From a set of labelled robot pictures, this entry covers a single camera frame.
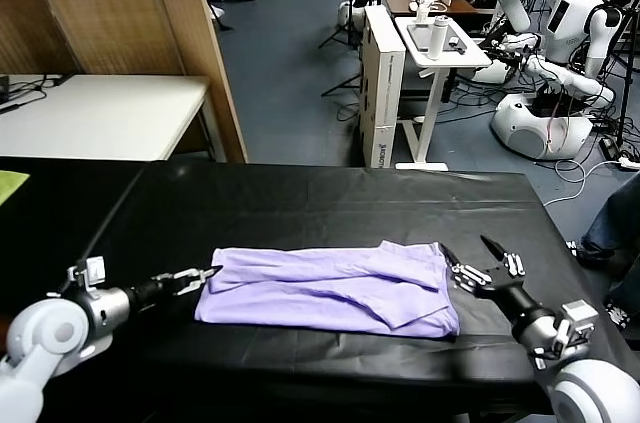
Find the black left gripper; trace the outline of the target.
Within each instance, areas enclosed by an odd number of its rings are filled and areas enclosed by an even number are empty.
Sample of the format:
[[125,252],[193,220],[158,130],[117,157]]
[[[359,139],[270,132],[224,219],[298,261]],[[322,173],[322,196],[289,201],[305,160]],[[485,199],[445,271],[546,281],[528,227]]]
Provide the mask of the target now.
[[223,269],[222,265],[208,268],[188,268],[176,273],[161,273],[127,289],[131,311],[145,311],[169,298],[200,289],[209,278]]

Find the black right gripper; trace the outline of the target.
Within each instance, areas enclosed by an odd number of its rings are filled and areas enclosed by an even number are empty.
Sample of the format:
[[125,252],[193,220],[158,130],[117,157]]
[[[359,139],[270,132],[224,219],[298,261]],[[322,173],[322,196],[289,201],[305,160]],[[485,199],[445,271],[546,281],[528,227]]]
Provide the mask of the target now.
[[520,255],[507,251],[485,235],[480,238],[503,266],[480,271],[462,263],[446,245],[440,243],[451,279],[465,291],[473,291],[477,298],[492,301],[512,326],[528,326],[542,317],[543,307],[524,289],[524,280],[520,276],[525,276],[525,269]]

